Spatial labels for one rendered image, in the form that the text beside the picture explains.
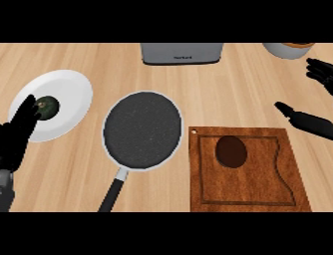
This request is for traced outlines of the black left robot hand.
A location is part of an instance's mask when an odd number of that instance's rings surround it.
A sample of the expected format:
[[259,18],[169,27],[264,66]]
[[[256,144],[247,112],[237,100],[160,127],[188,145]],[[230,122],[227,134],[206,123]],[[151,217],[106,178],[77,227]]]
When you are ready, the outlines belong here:
[[37,113],[36,97],[24,100],[12,121],[0,124],[0,170],[17,171],[23,162],[29,139],[36,128],[40,114]]

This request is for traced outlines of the dark frying pan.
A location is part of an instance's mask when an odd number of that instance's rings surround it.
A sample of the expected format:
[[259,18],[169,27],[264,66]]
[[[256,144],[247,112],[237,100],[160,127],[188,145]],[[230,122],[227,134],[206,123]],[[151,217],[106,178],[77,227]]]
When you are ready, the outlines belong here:
[[104,121],[104,147],[120,169],[100,207],[113,210],[131,171],[157,168],[174,156],[182,137],[182,116],[172,100],[156,92],[128,95]]

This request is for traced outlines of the brown wooden cutting board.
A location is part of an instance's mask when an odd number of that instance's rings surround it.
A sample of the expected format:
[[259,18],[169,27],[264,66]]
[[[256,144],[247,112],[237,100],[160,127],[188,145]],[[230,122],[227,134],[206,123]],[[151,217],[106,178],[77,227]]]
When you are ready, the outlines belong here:
[[[247,160],[239,168],[216,160],[218,140],[236,136]],[[194,212],[308,212],[310,200],[287,131],[276,127],[188,129],[190,210]]]

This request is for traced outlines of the green avocado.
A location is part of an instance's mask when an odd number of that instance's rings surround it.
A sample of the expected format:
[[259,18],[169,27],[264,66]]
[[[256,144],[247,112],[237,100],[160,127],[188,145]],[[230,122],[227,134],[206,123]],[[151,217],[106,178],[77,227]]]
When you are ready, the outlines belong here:
[[52,119],[60,112],[60,101],[52,96],[39,98],[36,106],[39,107],[37,113],[42,121]]

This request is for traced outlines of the white round plate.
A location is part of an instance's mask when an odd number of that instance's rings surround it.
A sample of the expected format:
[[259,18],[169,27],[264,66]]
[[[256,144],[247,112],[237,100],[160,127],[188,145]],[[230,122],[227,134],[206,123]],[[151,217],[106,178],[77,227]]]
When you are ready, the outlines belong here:
[[39,76],[20,91],[8,114],[12,121],[26,98],[33,95],[36,100],[52,97],[60,108],[57,114],[37,121],[32,142],[43,142],[64,135],[79,124],[91,108],[94,89],[86,76],[73,70],[57,70]]

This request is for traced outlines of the grey pot with orange content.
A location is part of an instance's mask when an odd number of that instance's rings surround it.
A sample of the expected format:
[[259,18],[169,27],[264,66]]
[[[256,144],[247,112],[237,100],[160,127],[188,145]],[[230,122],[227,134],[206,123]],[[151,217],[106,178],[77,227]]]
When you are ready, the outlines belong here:
[[264,43],[268,52],[281,59],[299,59],[311,50],[314,43]]

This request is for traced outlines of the grey toaster appliance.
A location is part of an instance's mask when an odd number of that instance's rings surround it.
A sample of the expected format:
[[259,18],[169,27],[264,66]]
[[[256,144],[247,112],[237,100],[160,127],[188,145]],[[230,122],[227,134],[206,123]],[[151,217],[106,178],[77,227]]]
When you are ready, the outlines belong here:
[[222,43],[141,43],[147,65],[197,65],[216,63]]

